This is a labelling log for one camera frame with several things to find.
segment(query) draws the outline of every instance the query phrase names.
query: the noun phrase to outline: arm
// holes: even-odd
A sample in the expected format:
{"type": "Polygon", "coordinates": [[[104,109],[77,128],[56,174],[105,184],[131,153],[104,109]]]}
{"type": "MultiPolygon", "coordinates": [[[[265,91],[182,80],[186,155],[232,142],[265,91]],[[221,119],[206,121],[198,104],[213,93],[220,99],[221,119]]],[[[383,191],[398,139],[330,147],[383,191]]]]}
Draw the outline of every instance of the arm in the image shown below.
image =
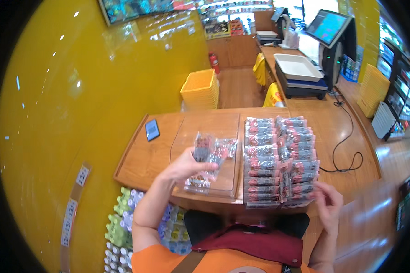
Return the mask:
{"type": "Polygon", "coordinates": [[[157,229],[176,183],[185,183],[187,178],[200,171],[218,168],[216,163],[196,162],[192,155],[193,149],[187,148],[179,158],[161,172],[138,203],[132,221],[134,252],[161,243],[157,229]]]}
{"type": "Polygon", "coordinates": [[[343,196],[326,183],[315,182],[315,198],[323,231],[310,256],[309,267],[324,273],[334,273],[339,214],[343,196]]]}

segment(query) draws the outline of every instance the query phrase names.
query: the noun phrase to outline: red fire extinguisher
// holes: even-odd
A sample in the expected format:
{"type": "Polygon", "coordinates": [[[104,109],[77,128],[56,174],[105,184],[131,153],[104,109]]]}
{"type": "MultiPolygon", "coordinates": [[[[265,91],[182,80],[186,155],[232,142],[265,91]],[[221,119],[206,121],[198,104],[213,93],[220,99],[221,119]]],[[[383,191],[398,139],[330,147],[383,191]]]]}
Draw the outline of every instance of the red fire extinguisher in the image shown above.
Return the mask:
{"type": "Polygon", "coordinates": [[[219,74],[220,73],[219,60],[217,60],[217,57],[212,51],[210,51],[208,55],[209,55],[209,62],[211,63],[211,68],[214,68],[215,73],[219,74]]]}

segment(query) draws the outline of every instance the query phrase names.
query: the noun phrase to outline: apron strap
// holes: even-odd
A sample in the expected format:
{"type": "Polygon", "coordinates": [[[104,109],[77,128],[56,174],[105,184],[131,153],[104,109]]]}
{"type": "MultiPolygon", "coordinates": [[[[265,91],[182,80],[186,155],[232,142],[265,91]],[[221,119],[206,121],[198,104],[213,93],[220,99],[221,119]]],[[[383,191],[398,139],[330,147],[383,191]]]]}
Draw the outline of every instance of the apron strap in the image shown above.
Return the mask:
{"type": "MultiPolygon", "coordinates": [[[[171,273],[192,273],[197,265],[202,261],[206,254],[205,251],[191,251],[187,256],[177,265],[171,273]]],[[[302,273],[300,267],[289,267],[291,273],[302,273]]]]}

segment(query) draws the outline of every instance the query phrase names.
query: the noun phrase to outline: smartphone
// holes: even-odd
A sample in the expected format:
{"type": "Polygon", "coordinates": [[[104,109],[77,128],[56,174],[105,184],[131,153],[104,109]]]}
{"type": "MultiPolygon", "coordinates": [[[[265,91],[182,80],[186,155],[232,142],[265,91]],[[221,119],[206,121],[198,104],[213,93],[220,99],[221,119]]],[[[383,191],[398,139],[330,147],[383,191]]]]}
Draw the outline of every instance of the smartphone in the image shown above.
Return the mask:
{"type": "Polygon", "coordinates": [[[146,123],[146,136],[147,141],[151,141],[152,139],[159,137],[159,130],[158,125],[156,124],[156,119],[153,119],[146,123]]]}

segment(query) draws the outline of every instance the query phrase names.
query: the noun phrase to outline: price label strip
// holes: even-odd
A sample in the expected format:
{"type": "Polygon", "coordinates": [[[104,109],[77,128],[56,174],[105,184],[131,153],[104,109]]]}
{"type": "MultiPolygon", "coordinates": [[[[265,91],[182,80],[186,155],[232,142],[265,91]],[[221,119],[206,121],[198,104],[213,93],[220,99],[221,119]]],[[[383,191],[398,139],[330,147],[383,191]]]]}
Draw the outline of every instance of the price label strip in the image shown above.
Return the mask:
{"type": "Polygon", "coordinates": [[[80,196],[82,195],[83,187],[91,172],[91,165],[83,162],[77,174],[75,183],[70,192],[69,201],[62,223],[61,246],[60,246],[60,267],[61,272],[70,273],[70,240],[71,232],[73,231],[73,222],[76,216],[77,206],[80,196]]]}

